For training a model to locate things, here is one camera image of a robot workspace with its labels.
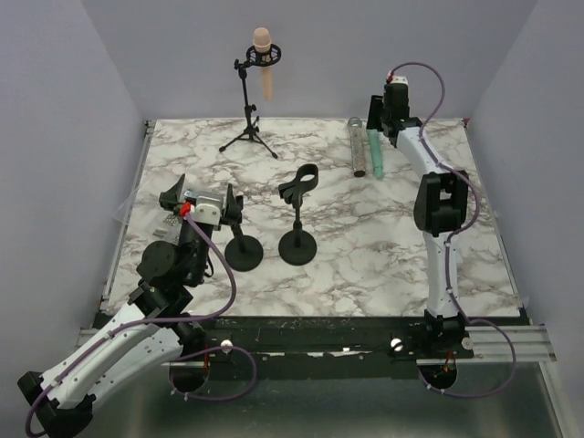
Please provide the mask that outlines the green microphone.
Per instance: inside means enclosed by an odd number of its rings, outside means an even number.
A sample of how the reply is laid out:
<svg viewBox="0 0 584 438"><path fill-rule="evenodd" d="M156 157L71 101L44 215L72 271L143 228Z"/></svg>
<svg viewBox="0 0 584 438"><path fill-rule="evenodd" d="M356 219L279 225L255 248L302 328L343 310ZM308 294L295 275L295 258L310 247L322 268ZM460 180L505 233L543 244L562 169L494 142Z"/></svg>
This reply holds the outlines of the green microphone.
<svg viewBox="0 0 584 438"><path fill-rule="evenodd" d="M381 142L379 132L374 129L366 129L372 162L372 170L377 180L384 177L383 158L381 153Z"/></svg>

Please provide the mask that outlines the rhinestone microphone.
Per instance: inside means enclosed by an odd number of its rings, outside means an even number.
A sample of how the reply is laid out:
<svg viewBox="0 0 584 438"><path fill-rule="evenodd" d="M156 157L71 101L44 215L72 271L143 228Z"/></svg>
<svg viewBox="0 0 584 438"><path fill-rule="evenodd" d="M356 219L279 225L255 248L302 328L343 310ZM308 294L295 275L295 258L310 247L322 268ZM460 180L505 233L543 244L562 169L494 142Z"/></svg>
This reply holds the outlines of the rhinestone microphone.
<svg viewBox="0 0 584 438"><path fill-rule="evenodd" d="M364 177L366 175L366 163L362 139L362 120L358 117L351 117L348 119L347 127L353 175L357 178Z"/></svg>

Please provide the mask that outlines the black round-base stand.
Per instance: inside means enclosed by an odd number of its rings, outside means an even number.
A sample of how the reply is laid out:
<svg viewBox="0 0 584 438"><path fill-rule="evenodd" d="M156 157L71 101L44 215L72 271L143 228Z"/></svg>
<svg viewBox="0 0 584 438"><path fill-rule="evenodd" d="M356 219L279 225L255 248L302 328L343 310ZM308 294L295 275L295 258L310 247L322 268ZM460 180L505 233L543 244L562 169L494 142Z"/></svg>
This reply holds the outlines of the black round-base stand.
<svg viewBox="0 0 584 438"><path fill-rule="evenodd" d="M256 269L264 257L261 243L255 237L245 235L239 221L227 218L223 222L231 228L234 236L224 250L227 264L237 272Z"/></svg>
<svg viewBox="0 0 584 438"><path fill-rule="evenodd" d="M293 229L279 240L280 257L292 266L303 266L314 259L318 251L317 242L309 232L303 229L300 210L303 196L318 186L318 166L307 163L300 166L295 178L278 185L280 198L295 211Z"/></svg>

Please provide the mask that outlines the black tripod microphone stand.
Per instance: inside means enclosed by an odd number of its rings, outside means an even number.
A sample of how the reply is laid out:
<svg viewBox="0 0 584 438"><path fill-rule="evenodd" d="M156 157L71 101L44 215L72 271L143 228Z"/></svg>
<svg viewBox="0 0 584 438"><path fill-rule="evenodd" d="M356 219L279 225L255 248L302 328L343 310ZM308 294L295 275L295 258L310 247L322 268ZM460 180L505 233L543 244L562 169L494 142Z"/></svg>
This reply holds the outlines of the black tripod microphone stand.
<svg viewBox="0 0 584 438"><path fill-rule="evenodd" d="M281 48L276 45L272 44L271 48L271 58L272 60L266 64L267 67L272 67L276 63L280 61L282 57ZM260 68L261 64L257 60L257 53L255 51L254 46L249 47L245 52L245 60L241 62L239 59L236 59L234 62L234 69L238 73L238 77L241 79L242 83L242 91L244 97L244 111L245 111L245 122L246 126L243 132L234 137L231 141L226 143L224 146L221 146L218 151L223 153L225 152L230 146L232 146L237 141L249 141L252 143L258 143L262 145L274 159L278 159L278 155L260 138L259 136L259 127L257 123L259 122L259 117L256 116L254 120L252 120L252 115L254 112L257 111L257 107L255 104L251 104L248 98L248 91L247 91L247 70L249 68Z"/></svg>

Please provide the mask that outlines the pink microphone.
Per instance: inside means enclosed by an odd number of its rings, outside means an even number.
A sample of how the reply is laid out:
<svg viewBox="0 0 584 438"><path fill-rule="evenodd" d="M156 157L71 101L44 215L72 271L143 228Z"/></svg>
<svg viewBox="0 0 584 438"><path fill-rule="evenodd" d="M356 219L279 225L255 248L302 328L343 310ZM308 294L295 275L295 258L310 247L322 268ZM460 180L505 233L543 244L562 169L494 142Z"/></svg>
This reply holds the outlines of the pink microphone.
<svg viewBox="0 0 584 438"><path fill-rule="evenodd" d="M273 75L272 68L267 67L271 58L272 39L267 28L259 27L253 34L253 45L257 53L257 60L260 62L261 79L264 100L270 101L273 97Z"/></svg>

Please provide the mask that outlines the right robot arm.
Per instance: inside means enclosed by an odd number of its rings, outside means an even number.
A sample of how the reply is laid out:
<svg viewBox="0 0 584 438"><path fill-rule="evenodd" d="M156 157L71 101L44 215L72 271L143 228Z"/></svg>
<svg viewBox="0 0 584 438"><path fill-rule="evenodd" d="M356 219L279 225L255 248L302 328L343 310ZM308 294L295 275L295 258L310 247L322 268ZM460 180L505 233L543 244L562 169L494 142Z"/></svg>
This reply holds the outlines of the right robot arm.
<svg viewBox="0 0 584 438"><path fill-rule="evenodd" d="M383 93L371 97L367 127L383 133L420 178L413 219L426 244L428 299L419 339L422 351L438 358L451 349L453 339L464 336L464 316L454 303L458 292L452 232L466 219L468 187L463 178L467 174L446 170L435 148L422 142L422 122L410 115L404 77L387 79Z"/></svg>

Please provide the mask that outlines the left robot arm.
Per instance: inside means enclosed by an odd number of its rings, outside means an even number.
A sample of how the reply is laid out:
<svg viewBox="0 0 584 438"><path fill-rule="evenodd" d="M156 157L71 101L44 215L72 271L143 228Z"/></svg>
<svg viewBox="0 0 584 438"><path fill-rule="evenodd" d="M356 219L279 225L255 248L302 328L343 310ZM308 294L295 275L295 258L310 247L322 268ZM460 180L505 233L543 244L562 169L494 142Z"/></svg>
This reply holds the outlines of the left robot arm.
<svg viewBox="0 0 584 438"><path fill-rule="evenodd" d="M215 230L240 224L244 201L229 188L224 196L182 193L180 179L159 196L161 208L181 222L177 243L157 240L143 251L137 267L140 281L127 302L82 347L53 368L29 371L17 382L30 405L25 433L29 437L74 437L89 425L93 406L103 391L96 384L122 364L130 376L162 356L177 354L193 360L203 346L199 323L222 316L230 307L208 315L190 316L190 288L205 279L209 254L218 250Z"/></svg>

